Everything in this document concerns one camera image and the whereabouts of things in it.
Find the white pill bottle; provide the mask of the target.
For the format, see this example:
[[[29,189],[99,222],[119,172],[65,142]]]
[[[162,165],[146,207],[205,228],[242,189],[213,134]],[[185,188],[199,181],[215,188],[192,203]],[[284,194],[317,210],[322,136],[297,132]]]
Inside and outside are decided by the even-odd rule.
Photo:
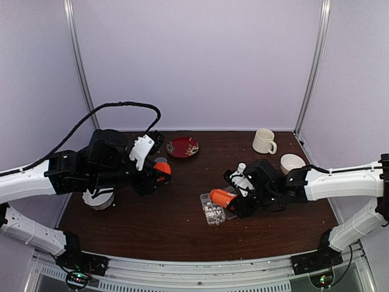
[[[242,173],[245,170],[245,168],[246,168],[246,164],[241,162],[241,163],[238,164],[237,171]]]

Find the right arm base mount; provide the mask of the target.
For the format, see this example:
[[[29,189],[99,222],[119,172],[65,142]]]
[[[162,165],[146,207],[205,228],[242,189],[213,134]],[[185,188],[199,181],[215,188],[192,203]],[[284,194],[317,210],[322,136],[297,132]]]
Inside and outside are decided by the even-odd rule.
[[[316,251],[291,257],[292,268],[295,275],[311,273],[328,269],[343,263],[342,252],[329,247],[329,236],[332,229],[325,231],[319,240]]]

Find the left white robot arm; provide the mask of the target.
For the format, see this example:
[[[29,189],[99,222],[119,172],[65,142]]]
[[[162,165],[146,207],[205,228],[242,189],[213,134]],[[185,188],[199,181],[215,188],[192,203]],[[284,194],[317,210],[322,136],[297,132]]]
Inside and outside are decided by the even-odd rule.
[[[148,159],[164,142],[154,131],[139,136],[133,146],[116,130],[96,130],[89,145],[79,151],[56,151],[33,166],[1,174],[1,231],[53,256],[63,256],[74,270],[88,261],[76,235],[37,223],[10,206],[10,202],[38,195],[81,193],[83,202],[104,210],[115,192],[132,187],[140,196],[151,195],[171,179],[167,163]]]

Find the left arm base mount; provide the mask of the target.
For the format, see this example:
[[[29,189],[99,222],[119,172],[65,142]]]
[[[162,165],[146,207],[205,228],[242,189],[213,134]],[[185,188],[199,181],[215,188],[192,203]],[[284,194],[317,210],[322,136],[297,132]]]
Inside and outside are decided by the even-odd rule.
[[[63,232],[63,234],[66,242],[64,252],[55,257],[57,264],[63,268],[104,276],[109,259],[102,255],[83,252],[77,235],[71,232]]]

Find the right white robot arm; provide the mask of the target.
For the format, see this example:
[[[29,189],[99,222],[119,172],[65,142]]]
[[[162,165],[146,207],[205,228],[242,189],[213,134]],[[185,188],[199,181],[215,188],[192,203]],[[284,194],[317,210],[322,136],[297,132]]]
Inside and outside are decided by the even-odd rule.
[[[240,218],[256,210],[277,206],[285,210],[288,204],[307,203],[321,199],[369,196],[371,200],[349,220],[322,234],[318,251],[311,262],[325,268],[350,244],[379,226],[388,225],[388,154],[380,160],[356,167],[323,169],[306,165],[284,174],[266,159],[243,165],[224,179],[234,188],[235,196],[223,206]]]

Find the clear plastic pill organizer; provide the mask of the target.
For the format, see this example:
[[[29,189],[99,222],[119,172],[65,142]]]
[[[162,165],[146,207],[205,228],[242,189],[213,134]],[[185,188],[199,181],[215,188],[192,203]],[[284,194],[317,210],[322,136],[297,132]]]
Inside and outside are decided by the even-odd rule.
[[[223,190],[235,194],[235,190],[233,187],[226,187]],[[232,220],[236,218],[236,215],[228,211],[227,208],[225,209],[213,203],[210,199],[210,192],[200,195],[199,198],[202,205],[202,211],[209,225],[220,225],[226,220]]]

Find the grey lid pill bottle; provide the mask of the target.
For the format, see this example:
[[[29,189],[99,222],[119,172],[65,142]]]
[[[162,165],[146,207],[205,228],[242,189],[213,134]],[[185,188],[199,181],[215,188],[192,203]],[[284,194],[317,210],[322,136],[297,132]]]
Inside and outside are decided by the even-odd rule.
[[[163,163],[167,163],[167,158],[165,157],[158,157],[154,160],[155,162],[163,162]]]

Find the orange bottle lid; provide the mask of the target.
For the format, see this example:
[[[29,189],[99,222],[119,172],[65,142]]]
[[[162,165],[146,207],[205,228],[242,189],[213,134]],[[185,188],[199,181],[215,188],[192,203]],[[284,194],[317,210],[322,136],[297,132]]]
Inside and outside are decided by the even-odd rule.
[[[157,162],[154,165],[154,169],[157,172],[157,182],[161,184],[168,184],[172,177],[171,167],[168,163]]]

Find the orange pill bottle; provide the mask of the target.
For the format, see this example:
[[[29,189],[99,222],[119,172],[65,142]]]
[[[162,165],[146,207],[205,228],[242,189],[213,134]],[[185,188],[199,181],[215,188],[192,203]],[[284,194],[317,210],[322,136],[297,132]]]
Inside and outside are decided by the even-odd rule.
[[[227,192],[223,189],[213,189],[210,192],[211,201],[225,209],[235,198],[236,198],[235,194]]]

